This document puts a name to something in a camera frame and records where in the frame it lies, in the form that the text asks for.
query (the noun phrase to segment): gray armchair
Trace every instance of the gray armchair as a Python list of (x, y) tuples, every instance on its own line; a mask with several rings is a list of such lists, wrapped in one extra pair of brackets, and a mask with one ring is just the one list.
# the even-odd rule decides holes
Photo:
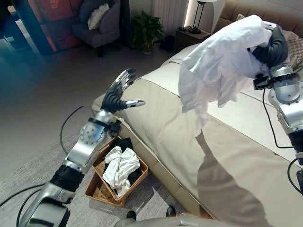
[[(100, 5), (108, 3), (110, 9), (100, 21), (99, 29), (89, 30), (87, 20)], [(120, 37), (119, 31), (120, 0), (84, 0), (79, 10), (80, 23), (71, 26), (73, 33), (97, 49), (98, 56), (103, 56), (103, 46)]]

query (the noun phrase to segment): silver robotic arm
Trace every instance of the silver robotic arm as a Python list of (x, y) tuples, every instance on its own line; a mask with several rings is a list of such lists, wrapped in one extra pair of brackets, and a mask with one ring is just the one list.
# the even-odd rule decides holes
[(145, 104), (141, 100), (121, 100), (134, 76), (135, 69), (127, 69), (117, 77), (106, 93), (100, 111), (89, 118), (82, 128), (77, 144), (24, 213), (19, 227), (66, 226), (70, 212), (65, 204), (71, 203), (84, 175), (95, 162), (100, 148), (109, 138), (118, 135), (120, 122), (113, 113)]
[[(267, 47), (257, 47), (253, 55), (270, 68), (269, 75), (257, 75), (255, 90), (270, 89), (268, 99), (277, 110), (277, 117), (291, 144), (296, 158), (303, 166), (303, 82), (292, 67), (285, 63), (288, 55), (287, 43), (281, 27), (266, 22), (273, 35)], [(303, 194), (303, 170), (297, 172)]]

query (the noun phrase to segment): wall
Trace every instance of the wall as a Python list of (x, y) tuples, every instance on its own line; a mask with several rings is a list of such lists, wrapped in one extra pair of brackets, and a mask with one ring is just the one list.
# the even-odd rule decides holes
[(292, 15), (303, 20), (303, 0), (238, 0), (237, 2)]
[[(303, 0), (235, 0), (237, 2), (252, 5), (260, 8), (266, 8), (283, 14), (293, 15), (303, 20)], [(201, 18), (200, 29), (209, 31), (213, 30), (219, 15), (224, 6), (225, 0), (218, 0), (205, 5)], [(196, 13), (196, 0), (189, 0), (187, 19), (185, 25), (192, 25)]]
[(132, 17), (140, 16), (141, 10), (152, 15), (152, 0), (130, 0)]
[[(189, 0), (186, 19), (185, 19), (185, 23), (184, 23), (185, 26), (193, 25), (194, 20), (195, 20), (197, 5), (198, 5), (198, 3), (196, 0)], [(195, 26), (197, 26), (199, 23), (201, 10), (202, 10), (202, 7), (199, 7)], [(204, 5), (199, 28), (203, 31), (210, 32), (212, 30), (212, 26), (213, 26), (213, 22), (214, 22), (213, 18), (214, 18), (214, 5), (212, 2), (208, 2)]]

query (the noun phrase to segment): mattress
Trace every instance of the mattress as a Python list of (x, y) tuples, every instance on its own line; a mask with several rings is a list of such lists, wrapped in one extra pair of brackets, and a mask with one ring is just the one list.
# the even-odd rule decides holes
[[(198, 44), (185, 48), (163, 63), (160, 68), (141, 77), (141, 79), (155, 83), (178, 96), (180, 64), (182, 60), (197, 47), (197, 45)], [(262, 104), (263, 91), (254, 90), (252, 86), (253, 80), (251, 80), (250, 84), (251, 87), (242, 90), (237, 95), (237, 102), (229, 101), (224, 105), (224, 108), (218, 108), (217, 102), (212, 102), (209, 104), (208, 113), (212, 117), (240, 131), (281, 157), (284, 157), (289, 161), (294, 160), (295, 151), (293, 148), (279, 149), (276, 147), (268, 118)], [(265, 103), (267, 104), (267, 110), (271, 117), (278, 144), (282, 147), (289, 147), (291, 146), (290, 140), (279, 121), (277, 121), (276, 109), (268, 101), (268, 94), (269, 89), (266, 90)]]
[(288, 182), (287, 160), (215, 118), (200, 132), (196, 114), (182, 113), (179, 97), (150, 81), (135, 81), (123, 99), (146, 101), (117, 115), (216, 218), (249, 227), (299, 225), (302, 196)]

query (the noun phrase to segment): black cable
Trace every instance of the black cable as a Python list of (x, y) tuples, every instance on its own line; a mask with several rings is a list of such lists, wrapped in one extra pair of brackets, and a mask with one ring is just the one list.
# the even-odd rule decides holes
[(265, 106), (264, 96), (265, 96), (265, 89), (264, 89), (264, 91), (263, 91), (262, 102), (263, 102), (263, 106), (264, 106), (265, 112), (266, 112), (267, 117), (268, 117), (268, 120), (269, 120), (269, 124), (270, 124), (271, 131), (273, 132), (273, 135), (274, 135), (274, 139), (275, 139), (275, 144), (276, 144), (276, 146), (277, 146), (278, 148), (281, 148), (281, 149), (294, 148), (294, 147), (280, 147), (280, 146), (277, 144), (277, 142), (276, 142), (275, 131), (274, 131), (273, 125), (272, 125), (272, 123), (271, 123), (269, 113), (268, 113), (267, 108), (266, 108), (266, 106)]
[(15, 197), (16, 195), (19, 195), (20, 193), (25, 192), (25, 191), (27, 191), (27, 190), (30, 190), (30, 189), (32, 189), (32, 188), (37, 188), (37, 187), (43, 186), (44, 184), (45, 184), (45, 183), (42, 183), (42, 184), (38, 184), (38, 185), (35, 185), (35, 186), (31, 186), (31, 187), (25, 188), (25, 189), (23, 189), (23, 190), (21, 190), (21, 191), (15, 193), (15, 194), (9, 196), (5, 201), (3, 201), (3, 202), (0, 204), (0, 207), (2, 207), (6, 202), (8, 202), (9, 200), (11, 200), (11, 199), (12, 199), (13, 197)]
[(80, 106), (78, 109), (76, 109), (76, 110), (74, 110), (74, 112), (72, 112), (69, 116), (68, 116), (68, 118), (66, 118), (66, 120), (64, 121), (64, 123), (62, 124), (62, 126), (61, 126), (61, 128), (60, 128), (60, 134), (59, 134), (59, 136), (60, 136), (60, 146), (61, 146), (61, 148), (62, 148), (62, 150), (68, 155), (68, 152), (67, 152), (67, 150), (65, 149), (65, 147), (63, 146), (63, 142), (62, 142), (62, 132), (63, 132), (63, 128), (64, 128), (64, 126), (65, 126), (65, 124), (67, 123), (67, 121), (71, 118), (71, 116), (73, 116), (78, 110), (80, 110), (82, 107), (84, 107), (83, 105), (82, 106)]
[(303, 192), (297, 188), (297, 186), (295, 186), (295, 184), (292, 181), (292, 178), (290, 177), (290, 168), (292, 167), (293, 163), (295, 163), (295, 161), (299, 160), (298, 158), (295, 158), (291, 163), (289, 163), (288, 168), (287, 168), (287, 177), (289, 182), (292, 184), (292, 186), (300, 193), (303, 195)]
[(20, 210), (19, 210), (19, 212), (18, 212), (18, 215), (17, 215), (16, 227), (19, 226), (20, 216), (21, 216), (21, 213), (22, 213), (22, 210), (23, 210), (25, 204), (26, 204), (27, 201), (30, 199), (30, 197), (32, 197), (35, 193), (37, 193), (37, 192), (40, 191), (40, 190), (41, 190), (41, 189), (38, 189), (38, 190), (32, 192), (32, 193), (26, 198), (26, 200), (24, 200), (22, 206), (20, 207)]

